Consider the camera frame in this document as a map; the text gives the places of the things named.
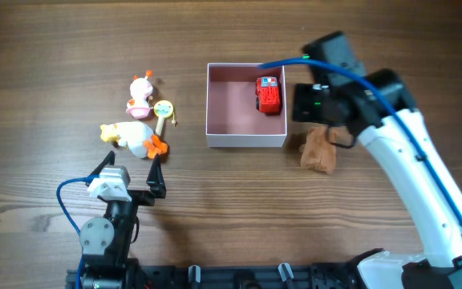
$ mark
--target box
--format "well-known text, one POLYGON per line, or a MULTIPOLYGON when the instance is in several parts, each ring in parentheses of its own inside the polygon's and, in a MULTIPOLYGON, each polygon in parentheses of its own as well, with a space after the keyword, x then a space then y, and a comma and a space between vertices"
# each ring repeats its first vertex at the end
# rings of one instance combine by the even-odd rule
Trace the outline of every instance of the box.
POLYGON ((285 142, 285 69, 257 69, 259 63, 208 63, 206 140, 209 147, 276 147, 285 142), (282 110, 267 116, 256 109, 256 80, 275 76, 282 110))

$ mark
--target blue tube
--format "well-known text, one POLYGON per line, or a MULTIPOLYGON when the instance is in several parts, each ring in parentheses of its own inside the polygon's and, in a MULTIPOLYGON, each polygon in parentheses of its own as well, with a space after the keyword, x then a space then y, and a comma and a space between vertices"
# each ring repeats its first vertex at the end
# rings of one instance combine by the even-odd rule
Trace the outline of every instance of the blue tube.
MULTIPOLYGON (((62 187, 64 187, 65 185, 75 183, 75 182, 83 182, 83 183, 84 182, 89 182, 90 183, 90 182, 92 182, 92 180, 94 180, 97 177, 99 177, 99 176, 92 175, 92 176, 89 176, 89 177, 78 177, 78 178, 70 179, 70 180, 62 182, 58 186, 58 188, 56 189, 56 198, 58 199, 58 203, 60 204, 60 207, 62 208, 63 213, 67 217, 67 220, 69 220, 69 222, 74 227, 74 230, 76 230, 76 233, 78 233, 78 235, 79 235, 79 228, 76 225, 76 223, 74 222, 74 220, 71 218, 71 215, 69 214, 69 212, 67 212, 67 209, 65 208, 65 205, 63 204, 62 197, 60 196, 60 191, 62 190, 62 187)), ((83 269, 83 256, 79 260, 78 270, 76 271, 76 289, 81 289, 81 271, 82 271, 82 269, 83 269)))
POLYGON ((338 73, 340 75, 346 76, 354 80, 355 82, 361 84, 364 88, 370 90, 372 94, 375 96, 375 98, 382 104, 384 109, 388 111, 390 116, 393 116, 393 119, 395 120, 395 122, 401 127, 401 129, 404 131, 409 141, 413 144, 413 147, 415 148, 416 152, 419 154, 419 157, 423 159, 423 163, 425 167, 427 168, 432 179, 434 180, 434 182, 440 189, 441 193, 445 197, 445 200, 447 200, 448 205, 452 209, 452 212, 456 216, 457 221, 459 222, 462 228, 462 214, 459 211, 459 208, 457 207, 454 200, 452 200, 452 197, 450 193, 448 192, 447 188, 445 187, 445 184, 441 181, 440 176, 438 176, 438 173, 432 166, 431 162, 428 160, 427 154, 424 152, 424 149, 422 149, 422 147, 419 145, 415 136, 413 136, 413 134, 409 130, 409 127, 402 121, 402 119, 400 119, 400 117, 397 115, 397 111, 391 106, 391 104, 386 100, 386 98, 384 98, 383 94, 379 91, 379 89, 377 89, 368 80, 364 79, 363 77, 359 75, 351 73, 350 71, 346 69, 343 69, 341 67, 337 67, 335 65, 331 65, 328 63, 324 63, 322 61, 313 60, 313 59, 303 59, 303 58, 284 59, 284 60, 274 61, 271 63, 263 63, 259 65, 259 68, 272 68, 272 67, 280 67, 280 66, 294 65, 294 64, 304 64, 308 66, 319 67, 321 69, 325 69, 328 71, 338 73))

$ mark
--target wooden table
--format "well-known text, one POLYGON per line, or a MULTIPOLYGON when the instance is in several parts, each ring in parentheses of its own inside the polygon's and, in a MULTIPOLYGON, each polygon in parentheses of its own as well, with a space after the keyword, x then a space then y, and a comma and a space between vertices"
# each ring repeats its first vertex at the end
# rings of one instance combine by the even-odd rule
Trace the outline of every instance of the wooden table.
MULTIPOLYGON (((375 247, 422 250, 360 147, 340 149, 327 176, 299 167, 295 139, 310 124, 290 123, 283 149, 206 146, 206 63, 293 57, 336 30, 369 71, 404 78, 462 188, 462 1, 23 2, 0 5, 0 288, 61 288, 77 267, 78 238, 55 189, 112 149, 99 126, 132 120, 128 87, 146 70, 180 124, 165 129, 167 199, 139 212, 131 256, 143 264, 306 264, 375 247)), ((290 98, 310 75, 288 67, 286 81, 290 98)), ((116 162, 133 188, 146 186, 151 161, 119 150, 116 162)), ((63 198, 79 225, 103 213, 82 185, 63 198)))

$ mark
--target red toy car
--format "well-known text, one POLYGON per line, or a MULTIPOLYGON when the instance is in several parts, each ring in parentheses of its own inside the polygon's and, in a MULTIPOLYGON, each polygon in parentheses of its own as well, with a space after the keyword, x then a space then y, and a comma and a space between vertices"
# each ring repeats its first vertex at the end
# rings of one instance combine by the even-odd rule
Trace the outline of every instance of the red toy car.
POLYGON ((256 80, 256 109, 267 114, 281 111, 278 80, 273 76, 260 77, 256 80))

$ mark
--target pink plush toy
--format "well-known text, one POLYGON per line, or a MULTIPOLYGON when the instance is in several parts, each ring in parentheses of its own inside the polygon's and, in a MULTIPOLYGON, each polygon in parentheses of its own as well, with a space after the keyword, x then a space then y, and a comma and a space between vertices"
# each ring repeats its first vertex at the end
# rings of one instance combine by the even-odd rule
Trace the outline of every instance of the pink plush toy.
POLYGON ((154 88, 148 81, 151 75, 152 71, 147 71, 144 78, 139 78, 135 75, 132 85, 129 86, 132 99, 128 101, 128 109, 126 109, 126 112, 137 120, 145 118, 152 110, 149 100, 152 100, 151 94, 154 88))

